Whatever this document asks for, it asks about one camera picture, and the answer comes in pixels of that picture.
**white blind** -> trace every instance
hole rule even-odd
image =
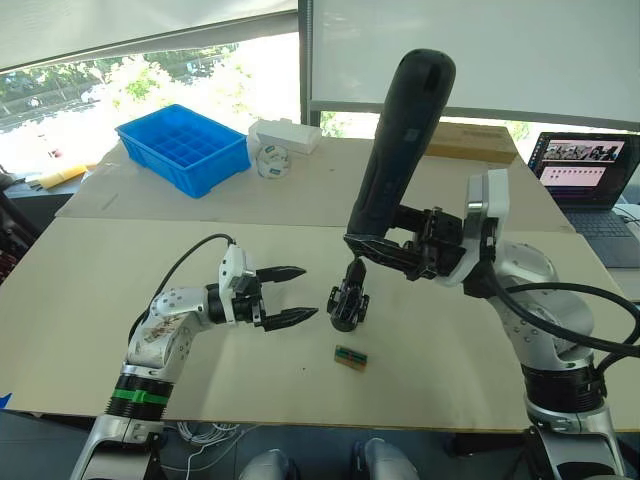
[[[382,103],[414,48],[456,63],[454,109],[640,122],[639,0],[315,0],[312,107]]]
[[[0,13],[0,71],[295,8],[295,0],[5,0]]]

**laptop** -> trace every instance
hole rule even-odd
[[[608,268],[640,268],[640,242],[612,210],[640,161],[640,136],[541,133],[529,168]]]

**laptop screen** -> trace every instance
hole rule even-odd
[[[529,167],[561,207],[610,209],[638,164],[627,135],[542,133]]]

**cardboard box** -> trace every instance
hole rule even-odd
[[[425,155],[510,164],[518,149],[506,127],[440,122]]]

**window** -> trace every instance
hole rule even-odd
[[[322,112],[320,126],[323,134],[331,137],[373,138],[378,124],[377,113]],[[444,122],[471,123],[476,125],[505,126],[511,134],[518,152],[526,162],[533,152],[541,132],[598,132],[627,133],[622,130],[592,128],[554,123],[516,122],[487,118],[442,117]]]
[[[114,128],[172,103],[246,133],[300,119],[298,34],[0,75],[0,164],[16,173],[94,165]]]

